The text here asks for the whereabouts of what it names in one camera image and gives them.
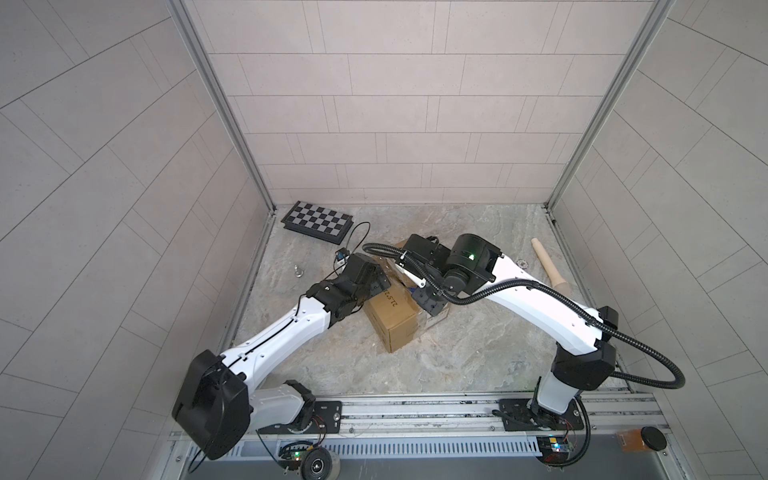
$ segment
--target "marble floor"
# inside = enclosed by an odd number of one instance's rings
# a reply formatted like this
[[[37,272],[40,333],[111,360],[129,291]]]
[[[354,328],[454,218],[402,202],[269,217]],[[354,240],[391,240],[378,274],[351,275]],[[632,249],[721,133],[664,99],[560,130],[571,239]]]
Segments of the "marble floor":
[[[355,222],[371,222],[366,241],[394,244],[411,233],[437,235],[450,247],[476,233],[528,272],[548,278],[531,247],[537,237],[583,303],[561,248],[540,205],[339,207]],[[279,209],[280,219],[287,208]],[[364,233],[360,227],[353,247]],[[283,229],[278,221],[235,338],[241,343],[280,318],[296,299],[332,269],[337,245]],[[293,266],[304,270],[300,278]],[[267,377],[264,386],[296,379],[316,395],[386,392],[489,392],[533,390],[550,367],[555,342],[543,331],[491,301],[452,306],[446,319],[394,353],[388,353],[364,312],[348,316],[310,340]]]

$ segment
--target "wooden handle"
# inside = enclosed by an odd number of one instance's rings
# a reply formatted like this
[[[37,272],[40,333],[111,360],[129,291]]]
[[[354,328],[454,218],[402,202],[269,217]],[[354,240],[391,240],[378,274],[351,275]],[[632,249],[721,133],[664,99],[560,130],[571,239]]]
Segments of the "wooden handle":
[[[538,259],[541,261],[541,265],[544,267],[545,272],[549,276],[549,281],[552,284],[552,288],[562,293],[565,296],[571,296],[571,286],[568,285],[568,281],[558,272],[558,268],[552,263],[552,259],[549,257],[544,245],[538,241],[538,238],[531,238],[531,245],[533,250],[538,255]]]

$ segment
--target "metal frame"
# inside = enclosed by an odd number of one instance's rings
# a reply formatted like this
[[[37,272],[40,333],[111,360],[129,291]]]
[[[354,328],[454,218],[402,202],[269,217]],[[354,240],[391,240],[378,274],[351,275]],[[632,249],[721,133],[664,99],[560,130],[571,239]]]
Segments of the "metal frame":
[[[274,212],[275,203],[272,201],[270,192],[267,190],[266,185],[259,174],[256,162],[253,160],[253,155],[250,153],[243,132],[241,132],[240,128],[237,126],[237,120],[227,101],[227,96],[224,94],[221,83],[214,71],[214,67],[210,63],[210,59],[205,52],[205,48],[203,48],[203,44],[200,42],[200,37],[192,23],[187,6],[184,4],[184,0],[167,0],[167,3],[170,16],[176,23],[176,26],[181,33],[181,38],[184,40],[184,44],[187,45],[187,50],[190,52],[190,56],[197,67],[197,71],[200,72],[200,76],[203,78],[203,84],[213,98],[216,109],[221,114],[221,120],[224,122],[224,127],[230,134],[237,152],[245,161],[248,173],[251,178],[253,178],[253,181],[256,182],[257,190],[266,202],[270,211]]]
[[[584,134],[581,135],[581,139],[579,140],[573,155],[571,155],[571,159],[566,164],[563,174],[560,176],[560,180],[558,180],[557,185],[555,185],[554,190],[552,190],[552,194],[545,202],[545,206],[549,211],[552,211],[554,206],[560,201],[568,182],[571,181],[571,178],[576,174],[576,170],[584,160],[584,157],[586,157],[589,147],[592,146],[594,139],[597,138],[608,115],[614,109],[621,93],[627,87],[632,74],[637,70],[637,66],[640,65],[648,46],[653,42],[656,34],[659,32],[661,24],[667,19],[667,12],[674,2],[675,0],[656,0],[650,8],[640,30],[637,31],[637,34],[632,41],[632,45],[624,56],[624,60],[621,62],[621,66],[616,72],[613,81],[611,81],[611,85],[600,100],[598,109],[592,116]]]

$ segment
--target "chessboard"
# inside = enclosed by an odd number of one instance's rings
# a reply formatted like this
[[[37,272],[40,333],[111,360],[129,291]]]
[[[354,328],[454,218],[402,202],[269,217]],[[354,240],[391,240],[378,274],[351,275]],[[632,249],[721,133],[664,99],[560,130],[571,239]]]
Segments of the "chessboard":
[[[340,245],[352,226],[352,215],[320,205],[296,202],[281,220],[285,228]]]

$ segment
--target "tiled wall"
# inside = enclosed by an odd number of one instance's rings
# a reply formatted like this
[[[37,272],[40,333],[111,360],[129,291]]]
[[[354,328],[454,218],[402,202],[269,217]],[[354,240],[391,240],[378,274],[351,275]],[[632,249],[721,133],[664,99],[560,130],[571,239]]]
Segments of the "tiled wall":
[[[650,2],[187,0],[278,204],[538,203]]]
[[[140,478],[267,208],[162,0],[0,2],[0,477]]]
[[[699,480],[768,478],[767,25],[764,0],[678,0],[554,210],[592,296],[684,371]]]

